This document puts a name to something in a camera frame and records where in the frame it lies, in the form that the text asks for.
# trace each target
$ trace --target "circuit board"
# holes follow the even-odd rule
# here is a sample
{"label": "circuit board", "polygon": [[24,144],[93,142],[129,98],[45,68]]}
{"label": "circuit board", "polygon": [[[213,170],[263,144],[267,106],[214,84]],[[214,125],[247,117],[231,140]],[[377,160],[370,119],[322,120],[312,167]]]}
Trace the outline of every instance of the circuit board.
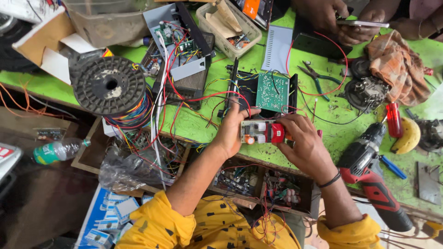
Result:
{"label": "circuit board", "polygon": [[174,35],[174,32],[171,30],[170,27],[166,27],[166,28],[163,29],[163,30],[162,30],[161,28],[156,28],[154,31],[155,31],[155,34],[157,35],[157,37],[160,37],[160,36],[157,34],[157,31],[160,32],[160,34],[161,34],[162,37],[163,37],[163,41],[165,41],[165,45],[166,45],[166,46],[169,45],[169,44],[173,44],[173,43],[174,43],[174,40],[172,39],[172,36]]}
{"label": "circuit board", "polygon": [[289,103],[289,79],[274,75],[275,87],[270,73],[259,73],[256,106],[262,109],[287,113]]}
{"label": "circuit board", "polygon": [[180,50],[180,52],[195,51],[196,48],[195,48],[194,40],[180,43],[179,50]]}
{"label": "circuit board", "polygon": [[246,120],[240,124],[240,141],[254,143],[280,143],[284,140],[284,128],[275,120]]}

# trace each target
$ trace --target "person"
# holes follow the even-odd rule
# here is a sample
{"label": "person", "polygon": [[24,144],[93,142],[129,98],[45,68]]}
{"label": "person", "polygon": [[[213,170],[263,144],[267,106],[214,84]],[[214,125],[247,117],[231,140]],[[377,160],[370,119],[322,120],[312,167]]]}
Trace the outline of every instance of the person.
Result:
{"label": "person", "polygon": [[[259,112],[251,109],[250,115]],[[238,103],[230,103],[215,138],[201,155],[166,192],[158,192],[131,213],[130,218],[136,221],[118,241],[117,249],[302,248],[280,216],[270,213],[266,222],[263,218],[248,222],[229,198],[202,198],[222,164],[239,151],[240,123],[248,116]],[[291,114],[278,122],[295,139],[293,149],[285,143],[276,144],[291,163],[319,185],[337,176],[337,168],[307,117]],[[360,213],[341,178],[321,188],[321,195],[326,214],[318,219],[317,229],[330,248],[381,248],[380,226]]]}
{"label": "person", "polygon": [[[297,12],[308,18],[318,30],[338,35],[341,44],[352,46],[371,40],[378,27],[337,25],[335,12],[349,17],[342,0],[292,0]],[[358,20],[389,22],[404,39],[431,38],[443,42],[443,0],[371,0]]]}

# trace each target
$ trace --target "yellow shirt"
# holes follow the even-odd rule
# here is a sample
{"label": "yellow shirt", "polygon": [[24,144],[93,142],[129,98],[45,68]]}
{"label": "yellow shirt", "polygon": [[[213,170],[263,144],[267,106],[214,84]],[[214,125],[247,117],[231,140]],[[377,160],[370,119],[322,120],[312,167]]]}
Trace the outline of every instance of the yellow shirt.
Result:
{"label": "yellow shirt", "polygon": [[[131,213],[136,220],[116,245],[116,249],[160,248],[179,245],[189,249],[301,249],[291,229],[270,214],[251,229],[229,198],[214,195],[200,200],[194,213],[182,216],[171,209],[164,191]],[[331,249],[382,248],[377,234],[380,226],[368,215],[352,224],[328,229],[325,217],[318,220],[318,232]]]}

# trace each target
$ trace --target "green bottle label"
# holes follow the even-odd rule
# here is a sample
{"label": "green bottle label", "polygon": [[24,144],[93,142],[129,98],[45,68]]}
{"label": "green bottle label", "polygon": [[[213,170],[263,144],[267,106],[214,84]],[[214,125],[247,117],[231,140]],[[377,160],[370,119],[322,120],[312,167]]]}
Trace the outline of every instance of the green bottle label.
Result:
{"label": "green bottle label", "polygon": [[54,145],[52,143],[35,148],[34,158],[36,162],[40,164],[50,164],[58,161],[58,157],[55,154]]}

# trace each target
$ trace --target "cordless drill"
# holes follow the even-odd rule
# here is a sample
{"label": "cordless drill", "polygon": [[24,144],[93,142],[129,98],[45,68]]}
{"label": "cordless drill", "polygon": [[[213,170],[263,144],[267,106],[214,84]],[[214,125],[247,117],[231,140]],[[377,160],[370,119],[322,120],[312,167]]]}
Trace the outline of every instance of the cordless drill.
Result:
{"label": "cordless drill", "polygon": [[412,228],[412,222],[393,197],[383,180],[379,166],[379,146],[386,133],[383,122],[371,124],[355,142],[345,150],[337,167],[347,183],[361,182],[368,200],[385,224],[397,232]]}

